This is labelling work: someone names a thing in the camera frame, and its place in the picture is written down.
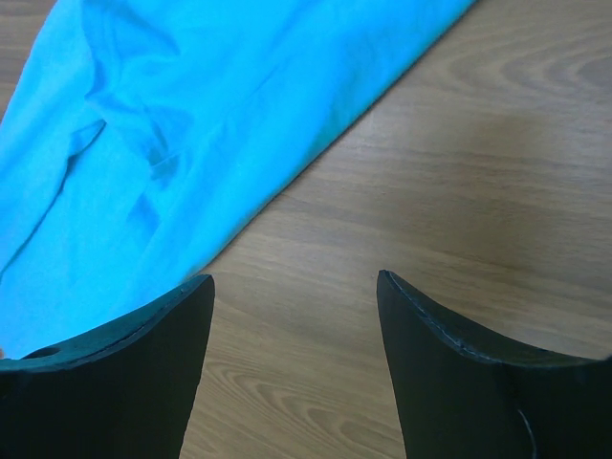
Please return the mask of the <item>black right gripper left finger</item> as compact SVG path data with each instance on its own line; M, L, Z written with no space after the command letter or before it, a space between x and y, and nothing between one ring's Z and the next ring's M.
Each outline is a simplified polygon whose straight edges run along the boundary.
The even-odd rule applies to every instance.
M86 333L1 362L4 458L177 458L215 285L197 275Z

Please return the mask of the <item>turquoise blue t shirt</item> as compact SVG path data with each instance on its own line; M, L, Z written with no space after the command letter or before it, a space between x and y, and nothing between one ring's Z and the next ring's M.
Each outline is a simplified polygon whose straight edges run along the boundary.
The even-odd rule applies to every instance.
M1 123L19 359L205 267L466 1L59 1Z

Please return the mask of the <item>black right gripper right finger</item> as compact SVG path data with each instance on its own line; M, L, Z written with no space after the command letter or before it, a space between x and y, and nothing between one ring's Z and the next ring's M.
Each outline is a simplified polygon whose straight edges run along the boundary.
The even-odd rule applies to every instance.
M408 457L610 456L610 359L510 339L390 271L377 302Z

